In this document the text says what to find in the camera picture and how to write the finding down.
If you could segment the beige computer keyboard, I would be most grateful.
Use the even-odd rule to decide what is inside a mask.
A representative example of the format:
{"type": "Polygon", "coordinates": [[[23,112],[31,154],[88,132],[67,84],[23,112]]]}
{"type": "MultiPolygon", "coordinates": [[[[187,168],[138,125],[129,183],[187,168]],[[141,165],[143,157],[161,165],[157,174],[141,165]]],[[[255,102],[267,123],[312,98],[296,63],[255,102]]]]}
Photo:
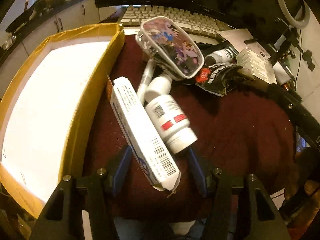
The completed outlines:
{"type": "Polygon", "coordinates": [[[172,20],[187,33],[213,37],[217,31],[231,30],[225,22],[216,20],[207,15],[192,13],[172,7],[157,5],[128,5],[120,20],[124,26],[137,27],[146,20],[157,16],[164,16],[172,20]]]}

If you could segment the white pill bottle red label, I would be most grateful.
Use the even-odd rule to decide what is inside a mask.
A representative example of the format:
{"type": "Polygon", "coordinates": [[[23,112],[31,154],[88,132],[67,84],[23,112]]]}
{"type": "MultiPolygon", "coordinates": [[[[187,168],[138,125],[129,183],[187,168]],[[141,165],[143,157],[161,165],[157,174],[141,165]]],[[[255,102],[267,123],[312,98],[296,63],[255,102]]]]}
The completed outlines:
{"type": "Polygon", "coordinates": [[[190,121],[169,94],[150,101],[145,110],[161,139],[173,154],[177,154],[197,140],[190,121]]]}

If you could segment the black snack packet red crab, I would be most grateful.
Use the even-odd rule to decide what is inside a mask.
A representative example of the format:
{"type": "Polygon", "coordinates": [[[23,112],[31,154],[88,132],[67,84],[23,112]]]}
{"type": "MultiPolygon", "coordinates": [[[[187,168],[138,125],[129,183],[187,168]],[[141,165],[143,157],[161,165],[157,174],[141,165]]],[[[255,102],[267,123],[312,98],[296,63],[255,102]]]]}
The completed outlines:
{"type": "Polygon", "coordinates": [[[239,77],[242,66],[230,62],[216,63],[202,67],[191,79],[184,80],[185,85],[195,85],[215,96],[225,96],[229,81],[239,77]]]}

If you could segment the long white toothpaste box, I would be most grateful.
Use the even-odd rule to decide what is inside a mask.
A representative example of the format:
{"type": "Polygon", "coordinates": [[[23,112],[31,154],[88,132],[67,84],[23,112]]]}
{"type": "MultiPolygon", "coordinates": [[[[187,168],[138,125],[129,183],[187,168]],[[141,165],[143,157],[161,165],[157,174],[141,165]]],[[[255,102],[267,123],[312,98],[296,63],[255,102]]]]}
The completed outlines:
{"type": "Polygon", "coordinates": [[[180,183],[180,170],[128,78],[122,76],[113,81],[110,104],[149,183],[158,191],[174,192],[180,183]]]}

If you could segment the white medicine box printed text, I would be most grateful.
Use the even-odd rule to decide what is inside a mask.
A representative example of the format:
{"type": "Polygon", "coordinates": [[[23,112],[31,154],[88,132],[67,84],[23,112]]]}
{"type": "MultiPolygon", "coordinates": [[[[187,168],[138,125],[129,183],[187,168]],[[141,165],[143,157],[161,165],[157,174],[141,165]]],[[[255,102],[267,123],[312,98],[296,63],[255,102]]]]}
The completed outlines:
{"type": "Polygon", "coordinates": [[[245,48],[237,56],[236,62],[242,66],[239,73],[268,84],[277,83],[272,64],[252,50],[245,48]]]}

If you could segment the white bottle green leaf label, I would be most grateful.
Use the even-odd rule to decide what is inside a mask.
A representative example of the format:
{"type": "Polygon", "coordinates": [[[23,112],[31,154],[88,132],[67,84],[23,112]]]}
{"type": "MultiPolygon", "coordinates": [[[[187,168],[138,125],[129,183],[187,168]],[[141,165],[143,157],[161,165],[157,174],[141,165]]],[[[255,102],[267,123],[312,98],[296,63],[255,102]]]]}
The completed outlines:
{"type": "Polygon", "coordinates": [[[205,64],[212,66],[217,63],[232,62],[234,55],[230,49],[224,48],[208,54],[205,58],[205,64]]]}

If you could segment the white notebook booklet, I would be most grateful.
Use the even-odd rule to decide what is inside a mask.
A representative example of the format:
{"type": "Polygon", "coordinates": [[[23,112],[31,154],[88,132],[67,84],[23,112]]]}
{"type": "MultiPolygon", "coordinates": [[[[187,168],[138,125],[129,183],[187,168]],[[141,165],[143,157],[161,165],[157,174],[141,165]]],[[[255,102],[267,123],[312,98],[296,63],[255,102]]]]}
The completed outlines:
{"type": "Polygon", "coordinates": [[[247,29],[232,29],[217,31],[217,33],[225,40],[229,41],[239,53],[243,49],[248,48],[266,60],[271,57],[263,46],[254,40],[253,36],[247,29]]]}

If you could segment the white tube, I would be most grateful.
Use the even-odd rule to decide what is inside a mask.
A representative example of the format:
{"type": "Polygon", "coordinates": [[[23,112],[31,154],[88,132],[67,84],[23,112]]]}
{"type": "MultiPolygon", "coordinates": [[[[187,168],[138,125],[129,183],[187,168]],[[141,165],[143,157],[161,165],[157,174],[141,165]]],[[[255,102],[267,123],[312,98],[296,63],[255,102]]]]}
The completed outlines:
{"type": "Polygon", "coordinates": [[[149,84],[151,83],[154,71],[155,71],[155,62],[153,58],[150,58],[144,69],[142,79],[137,89],[137,96],[141,104],[144,104],[145,102],[145,97],[144,97],[145,91],[148,88],[149,84]]]}

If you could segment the cartoon print pencil pouch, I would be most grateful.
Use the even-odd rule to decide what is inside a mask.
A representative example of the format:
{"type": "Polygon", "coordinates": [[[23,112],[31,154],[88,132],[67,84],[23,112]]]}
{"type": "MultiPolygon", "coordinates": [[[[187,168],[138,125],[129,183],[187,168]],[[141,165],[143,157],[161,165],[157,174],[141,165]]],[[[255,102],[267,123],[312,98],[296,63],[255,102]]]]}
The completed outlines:
{"type": "Polygon", "coordinates": [[[135,36],[142,50],[173,80],[192,79],[204,65],[204,57],[191,37],[164,16],[145,20],[135,36]]]}

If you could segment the black frying pan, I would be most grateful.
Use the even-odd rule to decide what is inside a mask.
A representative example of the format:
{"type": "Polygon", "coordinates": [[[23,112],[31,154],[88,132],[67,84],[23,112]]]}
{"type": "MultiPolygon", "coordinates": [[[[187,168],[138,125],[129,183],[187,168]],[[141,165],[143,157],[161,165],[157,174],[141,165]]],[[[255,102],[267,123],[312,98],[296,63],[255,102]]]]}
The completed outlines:
{"type": "Polygon", "coordinates": [[[18,16],[5,30],[6,33],[15,33],[21,26],[28,23],[36,14],[35,4],[18,16]]]}

